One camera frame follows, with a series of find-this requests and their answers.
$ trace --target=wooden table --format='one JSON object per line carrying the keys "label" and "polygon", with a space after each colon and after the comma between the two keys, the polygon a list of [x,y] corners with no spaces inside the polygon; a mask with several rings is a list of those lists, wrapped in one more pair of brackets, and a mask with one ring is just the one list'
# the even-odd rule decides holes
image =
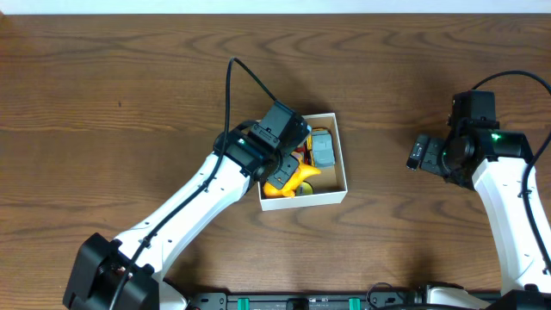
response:
{"label": "wooden table", "polygon": [[[474,192],[405,167],[444,136],[451,97],[498,71],[551,80],[549,15],[5,16],[0,24],[0,308],[59,309],[78,247],[143,219],[221,132],[239,56],[300,113],[337,114],[350,192],[262,212],[256,189],[220,214],[169,278],[188,290],[366,291],[435,280],[498,289]],[[270,100],[236,68],[232,124]],[[551,101],[525,77],[491,82],[505,129],[536,149]],[[551,156],[537,165],[551,214]]]}

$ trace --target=white wall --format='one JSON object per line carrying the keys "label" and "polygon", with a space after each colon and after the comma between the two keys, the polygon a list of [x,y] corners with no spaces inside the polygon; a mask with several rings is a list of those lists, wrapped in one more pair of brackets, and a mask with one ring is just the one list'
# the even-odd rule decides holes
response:
{"label": "white wall", "polygon": [[551,13],[551,0],[0,0],[4,14]]}

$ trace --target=white box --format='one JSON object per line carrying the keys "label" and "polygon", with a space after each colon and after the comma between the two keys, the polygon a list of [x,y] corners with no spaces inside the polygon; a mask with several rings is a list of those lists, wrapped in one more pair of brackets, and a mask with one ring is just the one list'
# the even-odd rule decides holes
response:
{"label": "white box", "polygon": [[337,118],[335,114],[305,115],[304,119],[312,128],[325,127],[329,129],[332,137],[333,151],[335,152],[335,165],[333,167],[322,168],[320,175],[311,176],[306,179],[306,182],[310,183],[313,187],[313,195],[266,198],[262,192],[263,184],[258,184],[258,196],[263,211],[340,203],[346,196],[346,193],[348,193],[346,176],[344,174],[343,153],[341,152],[341,141],[338,138]]}

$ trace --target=green tape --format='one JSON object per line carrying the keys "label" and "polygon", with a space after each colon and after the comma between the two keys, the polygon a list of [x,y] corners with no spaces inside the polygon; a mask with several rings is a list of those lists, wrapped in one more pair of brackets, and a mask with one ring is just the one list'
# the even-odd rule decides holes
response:
{"label": "green tape", "polygon": [[361,302],[359,298],[350,298],[348,300],[350,310],[361,310]]}
{"label": "green tape", "polygon": [[249,310],[249,299],[248,298],[239,298],[238,299],[238,310]]}

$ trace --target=orange plush toy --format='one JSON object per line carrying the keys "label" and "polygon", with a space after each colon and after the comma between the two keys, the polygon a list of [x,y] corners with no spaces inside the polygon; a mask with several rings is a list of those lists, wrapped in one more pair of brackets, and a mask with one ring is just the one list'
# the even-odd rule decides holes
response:
{"label": "orange plush toy", "polygon": [[285,183],[285,185],[283,185],[282,189],[276,189],[272,184],[266,182],[263,187],[266,197],[295,197],[295,191],[302,183],[302,181],[304,181],[307,177],[321,174],[320,169],[312,167],[308,164],[304,164],[302,162],[302,156],[299,153],[293,152],[293,156],[295,156],[299,160],[299,167],[291,176],[291,178],[289,178],[289,181]]}

